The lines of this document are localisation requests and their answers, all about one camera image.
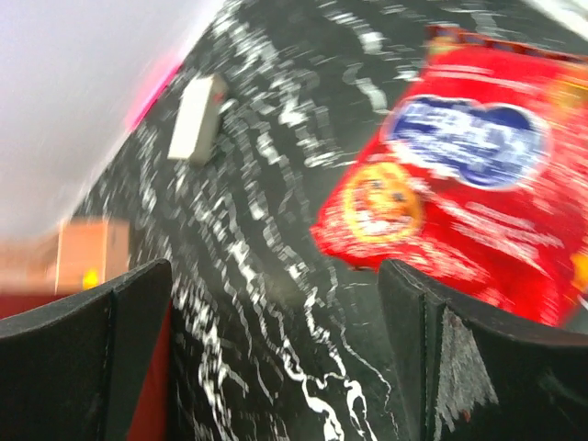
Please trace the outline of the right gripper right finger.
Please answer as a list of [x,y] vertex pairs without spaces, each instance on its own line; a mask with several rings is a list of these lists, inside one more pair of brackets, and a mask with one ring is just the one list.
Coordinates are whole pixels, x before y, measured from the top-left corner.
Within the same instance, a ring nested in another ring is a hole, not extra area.
[[392,260],[379,296],[411,440],[584,440],[587,310],[549,327]]

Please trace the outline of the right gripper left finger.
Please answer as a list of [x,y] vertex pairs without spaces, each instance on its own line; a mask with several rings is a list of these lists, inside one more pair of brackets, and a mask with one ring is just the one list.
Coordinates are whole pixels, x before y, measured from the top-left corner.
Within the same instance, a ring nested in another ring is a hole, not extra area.
[[158,259],[1,318],[1,437],[127,440],[172,282]]

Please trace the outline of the red cookie snack bag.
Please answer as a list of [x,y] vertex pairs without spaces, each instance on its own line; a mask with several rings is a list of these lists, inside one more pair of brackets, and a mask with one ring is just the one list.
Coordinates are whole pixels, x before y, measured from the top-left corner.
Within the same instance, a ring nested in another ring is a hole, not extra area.
[[587,294],[587,59],[455,26],[321,206],[319,250],[397,259],[549,326]]

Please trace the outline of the red paper bag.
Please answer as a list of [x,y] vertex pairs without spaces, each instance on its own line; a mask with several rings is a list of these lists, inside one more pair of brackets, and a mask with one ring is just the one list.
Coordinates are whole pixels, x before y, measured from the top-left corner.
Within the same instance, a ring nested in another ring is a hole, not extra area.
[[[1,294],[1,318],[14,316],[65,297],[67,294],[4,292]],[[168,304],[127,440],[167,439],[170,323],[171,304]]]

